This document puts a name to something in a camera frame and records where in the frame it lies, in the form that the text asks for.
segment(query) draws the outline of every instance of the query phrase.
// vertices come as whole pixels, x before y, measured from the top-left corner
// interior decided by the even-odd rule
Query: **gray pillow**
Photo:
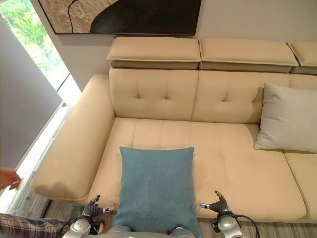
[[[261,130],[255,149],[317,153],[317,90],[265,83]]]

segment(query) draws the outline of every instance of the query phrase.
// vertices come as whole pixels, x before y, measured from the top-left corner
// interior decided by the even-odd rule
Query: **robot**
[[[211,226],[216,233],[221,232],[224,238],[245,238],[243,236],[238,217],[249,219],[256,228],[256,238],[260,238],[259,230],[252,219],[244,215],[235,215],[231,211],[224,196],[215,191],[219,197],[219,201],[213,204],[200,203],[199,206],[204,209],[210,209],[218,213],[217,217],[211,220]],[[171,235],[164,235],[150,232],[132,232],[128,226],[114,226],[108,232],[99,234],[100,222],[96,217],[102,213],[110,212],[114,208],[101,208],[96,202],[100,195],[95,196],[85,207],[83,214],[76,218],[76,221],[71,224],[70,230],[65,233],[62,238],[195,238],[194,234],[185,228],[175,228]]]

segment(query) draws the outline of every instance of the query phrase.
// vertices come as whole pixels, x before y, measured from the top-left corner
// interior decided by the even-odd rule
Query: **painting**
[[[194,36],[201,0],[38,0],[55,34]]]

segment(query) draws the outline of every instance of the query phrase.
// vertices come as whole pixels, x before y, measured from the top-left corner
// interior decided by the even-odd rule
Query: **tree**
[[[0,5],[1,11],[24,45],[35,43],[44,48],[46,30],[38,19],[29,0],[7,0]]]

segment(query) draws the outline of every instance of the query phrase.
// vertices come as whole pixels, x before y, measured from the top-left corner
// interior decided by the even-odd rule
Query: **plaid shirt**
[[[65,224],[67,222],[56,219],[33,220],[0,214],[0,238],[59,238]]]

